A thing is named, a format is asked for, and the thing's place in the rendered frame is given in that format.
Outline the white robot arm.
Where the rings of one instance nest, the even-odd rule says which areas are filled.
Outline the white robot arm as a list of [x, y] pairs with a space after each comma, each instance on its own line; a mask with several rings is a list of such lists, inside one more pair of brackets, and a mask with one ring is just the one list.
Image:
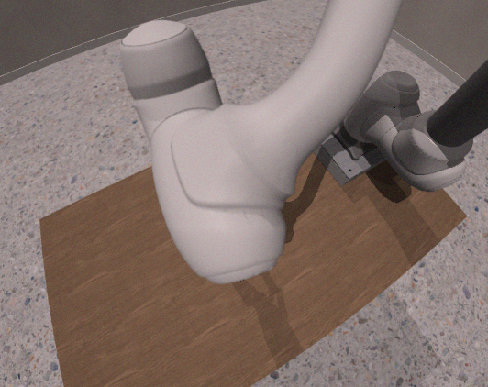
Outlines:
[[161, 211], [197, 275], [226, 284], [276, 265], [286, 237], [281, 210], [301, 166], [331, 134], [353, 160], [379, 148], [420, 191], [461, 178], [473, 138], [488, 128], [488, 60], [425, 113], [410, 74], [370, 82], [403, 1], [328, 0], [300, 65], [250, 105], [222, 103], [187, 25], [150, 21], [123, 38], [123, 73], [150, 144]]

